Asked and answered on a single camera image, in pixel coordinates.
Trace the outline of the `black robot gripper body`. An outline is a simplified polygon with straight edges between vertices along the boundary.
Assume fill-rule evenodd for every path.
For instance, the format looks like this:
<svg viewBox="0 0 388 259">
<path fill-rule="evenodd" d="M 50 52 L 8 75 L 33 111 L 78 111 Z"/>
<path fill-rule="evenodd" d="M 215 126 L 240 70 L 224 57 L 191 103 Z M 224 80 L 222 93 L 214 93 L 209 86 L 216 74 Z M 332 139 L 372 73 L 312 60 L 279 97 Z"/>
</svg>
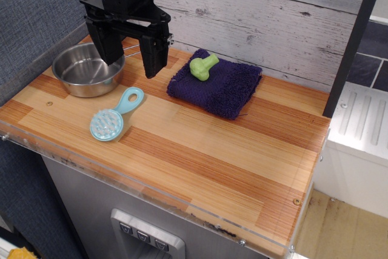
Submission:
<svg viewBox="0 0 388 259">
<path fill-rule="evenodd" d="M 157 7 L 154 0 L 80 0 L 85 6 L 85 23 L 94 43 L 101 45 L 108 35 L 143 34 L 170 44 L 170 15 Z"/>
</svg>

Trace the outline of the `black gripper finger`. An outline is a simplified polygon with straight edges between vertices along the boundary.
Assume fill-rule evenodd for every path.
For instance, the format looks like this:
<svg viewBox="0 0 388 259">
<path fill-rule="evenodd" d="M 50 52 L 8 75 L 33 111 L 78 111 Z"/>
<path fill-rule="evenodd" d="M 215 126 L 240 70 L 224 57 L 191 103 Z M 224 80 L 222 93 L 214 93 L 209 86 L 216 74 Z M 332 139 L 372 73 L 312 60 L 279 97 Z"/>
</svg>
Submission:
<svg viewBox="0 0 388 259">
<path fill-rule="evenodd" d="M 145 76 L 155 77 L 166 65 L 169 46 L 163 39 L 152 36 L 142 36 L 139 40 Z"/>
<path fill-rule="evenodd" d="M 106 64 L 113 64 L 124 54 L 121 35 L 107 23 L 86 18 L 85 24 L 100 57 Z"/>
</svg>

